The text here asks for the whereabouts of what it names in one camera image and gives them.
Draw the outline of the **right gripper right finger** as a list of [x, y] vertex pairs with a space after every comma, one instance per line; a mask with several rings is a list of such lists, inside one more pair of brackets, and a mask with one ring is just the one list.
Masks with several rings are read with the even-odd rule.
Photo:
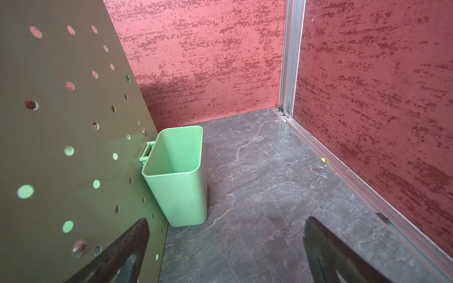
[[315, 217], [304, 228], [304, 248], [315, 283], [390, 283]]

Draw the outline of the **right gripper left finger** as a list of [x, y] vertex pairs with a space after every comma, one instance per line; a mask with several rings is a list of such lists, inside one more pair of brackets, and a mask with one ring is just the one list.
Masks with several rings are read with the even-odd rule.
[[139, 219], [68, 283], [137, 283], [149, 241], [149, 225]]

